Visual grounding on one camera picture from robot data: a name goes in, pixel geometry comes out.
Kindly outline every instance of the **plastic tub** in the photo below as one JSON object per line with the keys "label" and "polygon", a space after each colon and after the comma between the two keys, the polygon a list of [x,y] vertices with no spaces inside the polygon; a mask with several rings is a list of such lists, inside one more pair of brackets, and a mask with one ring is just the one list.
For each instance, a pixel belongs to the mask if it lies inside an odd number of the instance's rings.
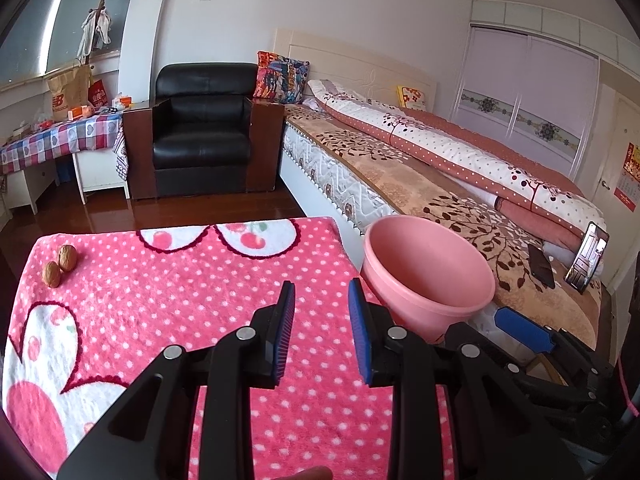
{"label": "plastic tub", "polygon": [[370,225],[361,275],[397,322],[431,343],[495,293],[494,274],[472,244],[415,216],[385,216]]}

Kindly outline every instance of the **walnut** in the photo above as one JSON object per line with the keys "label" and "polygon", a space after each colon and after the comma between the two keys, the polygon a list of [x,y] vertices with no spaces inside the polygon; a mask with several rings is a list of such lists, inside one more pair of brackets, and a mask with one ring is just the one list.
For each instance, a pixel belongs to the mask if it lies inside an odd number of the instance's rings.
{"label": "walnut", "polygon": [[73,245],[63,245],[58,252],[58,265],[65,272],[71,272],[75,269],[78,262],[78,252]]}
{"label": "walnut", "polygon": [[42,281],[50,288],[57,288],[60,284],[62,272],[56,262],[49,262],[42,268]]}

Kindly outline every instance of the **black phone lying on bed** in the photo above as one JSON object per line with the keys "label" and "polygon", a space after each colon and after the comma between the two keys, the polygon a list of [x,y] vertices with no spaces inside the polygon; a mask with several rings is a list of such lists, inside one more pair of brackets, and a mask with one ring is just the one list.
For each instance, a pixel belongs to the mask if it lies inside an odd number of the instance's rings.
{"label": "black phone lying on bed", "polygon": [[554,272],[546,254],[531,244],[528,244],[527,247],[529,248],[529,267],[532,275],[548,286],[548,288],[556,288]]}
{"label": "black phone lying on bed", "polygon": [[609,235],[594,222],[589,222],[582,238],[580,250],[575,255],[574,263],[569,267],[564,280],[575,290],[583,293],[593,278],[607,247]]}

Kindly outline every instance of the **pink cord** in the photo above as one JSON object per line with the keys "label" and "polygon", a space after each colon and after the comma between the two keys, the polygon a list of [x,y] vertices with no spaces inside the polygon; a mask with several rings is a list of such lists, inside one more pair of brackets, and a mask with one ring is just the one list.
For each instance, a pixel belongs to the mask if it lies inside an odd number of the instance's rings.
{"label": "pink cord", "polygon": [[635,417],[640,416],[640,412],[638,412],[638,409],[631,402],[631,399],[629,398],[629,392],[626,389],[625,376],[622,373],[622,359],[618,359],[618,370],[620,370],[620,384],[622,385],[622,394],[625,396],[626,406]]}

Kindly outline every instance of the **hanging cloth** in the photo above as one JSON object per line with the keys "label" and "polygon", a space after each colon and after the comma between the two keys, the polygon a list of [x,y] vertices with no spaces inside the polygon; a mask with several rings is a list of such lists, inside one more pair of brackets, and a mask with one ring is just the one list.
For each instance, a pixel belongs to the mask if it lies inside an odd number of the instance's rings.
{"label": "hanging cloth", "polygon": [[100,39],[104,44],[110,44],[109,30],[111,28],[111,16],[106,9],[101,10],[98,17],[98,24],[95,24],[96,10],[89,12],[84,22],[82,22],[82,37],[80,38],[80,47],[78,48],[78,59],[83,59],[91,54],[94,43],[94,34],[100,34]]}

